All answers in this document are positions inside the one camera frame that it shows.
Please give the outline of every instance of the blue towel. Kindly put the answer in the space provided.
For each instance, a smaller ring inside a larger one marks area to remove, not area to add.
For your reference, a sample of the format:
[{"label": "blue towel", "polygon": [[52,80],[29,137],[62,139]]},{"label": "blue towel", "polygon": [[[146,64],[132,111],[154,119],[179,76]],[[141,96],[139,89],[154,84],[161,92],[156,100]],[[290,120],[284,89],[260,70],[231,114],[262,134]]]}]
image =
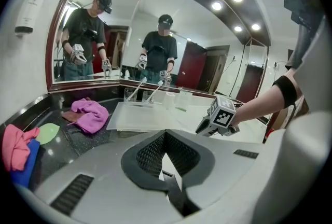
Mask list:
[{"label": "blue towel", "polygon": [[40,143],[32,139],[27,147],[30,149],[30,155],[26,160],[23,171],[11,171],[10,176],[14,183],[22,185],[24,187],[29,187],[30,176],[33,170],[33,167],[36,162],[37,153],[39,150]]}]

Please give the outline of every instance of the cup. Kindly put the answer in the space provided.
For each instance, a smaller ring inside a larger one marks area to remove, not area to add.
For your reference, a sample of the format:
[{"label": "cup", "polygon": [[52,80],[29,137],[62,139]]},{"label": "cup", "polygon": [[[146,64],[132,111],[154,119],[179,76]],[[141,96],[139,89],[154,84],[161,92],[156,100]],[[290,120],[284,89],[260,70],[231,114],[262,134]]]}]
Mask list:
[{"label": "cup", "polygon": [[[134,91],[135,91],[135,89],[134,88],[125,88],[124,89],[124,101],[127,101],[127,98],[129,98],[130,96],[131,96],[131,94],[133,94],[134,93]],[[137,92],[136,92],[136,94],[129,100],[130,102],[135,102],[136,101],[136,99],[137,99]]]},{"label": "cup", "polygon": [[165,97],[162,101],[165,109],[171,109],[174,105],[175,94],[172,92],[166,92]]},{"label": "cup", "polygon": [[[153,91],[149,91],[149,90],[146,90],[143,92],[143,97],[142,97],[142,102],[146,102],[147,99],[151,96],[151,94],[153,93]],[[153,103],[154,102],[154,96],[149,100],[148,103]]]}]

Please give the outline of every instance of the red towel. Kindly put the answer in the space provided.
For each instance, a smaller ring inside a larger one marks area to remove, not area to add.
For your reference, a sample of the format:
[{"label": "red towel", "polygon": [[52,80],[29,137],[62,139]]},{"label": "red towel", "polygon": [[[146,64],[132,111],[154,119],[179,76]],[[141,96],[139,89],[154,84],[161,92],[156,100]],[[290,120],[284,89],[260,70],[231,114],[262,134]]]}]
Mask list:
[{"label": "red towel", "polygon": [[30,154],[27,144],[38,134],[39,128],[23,133],[12,124],[6,127],[2,142],[2,160],[7,171],[24,170],[26,160]]}]

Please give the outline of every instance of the red door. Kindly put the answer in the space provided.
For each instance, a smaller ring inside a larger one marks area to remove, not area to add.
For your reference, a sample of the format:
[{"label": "red door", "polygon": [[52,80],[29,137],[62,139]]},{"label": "red door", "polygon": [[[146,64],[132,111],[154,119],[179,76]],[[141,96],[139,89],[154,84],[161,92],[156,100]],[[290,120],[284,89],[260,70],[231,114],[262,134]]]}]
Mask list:
[{"label": "red door", "polygon": [[196,89],[205,66],[205,61],[206,49],[198,44],[187,41],[175,85]]},{"label": "red door", "polygon": [[242,84],[240,86],[237,100],[247,103],[255,98],[260,79],[263,75],[263,68],[257,66],[247,66]]}]

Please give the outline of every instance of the black t-shirt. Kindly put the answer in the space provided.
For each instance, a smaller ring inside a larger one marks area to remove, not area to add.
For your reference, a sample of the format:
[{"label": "black t-shirt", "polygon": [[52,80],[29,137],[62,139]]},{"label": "black t-shirt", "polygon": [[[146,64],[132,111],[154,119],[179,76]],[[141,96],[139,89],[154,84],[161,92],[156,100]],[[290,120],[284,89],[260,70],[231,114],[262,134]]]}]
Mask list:
[{"label": "black t-shirt", "polygon": [[153,72],[167,70],[168,58],[177,59],[176,39],[160,36],[157,31],[146,35],[142,44],[147,50],[147,69]]},{"label": "black t-shirt", "polygon": [[[74,44],[81,44],[84,49],[84,56],[88,62],[92,61],[92,43],[95,41],[97,44],[105,43],[105,32],[104,23],[100,18],[89,15],[87,9],[78,8],[73,11],[69,19],[66,22],[64,29],[69,30],[69,43],[71,46]],[[90,36],[86,35],[84,32],[86,30],[97,31],[97,37],[93,40]],[[67,59],[70,55],[64,52]]]}]

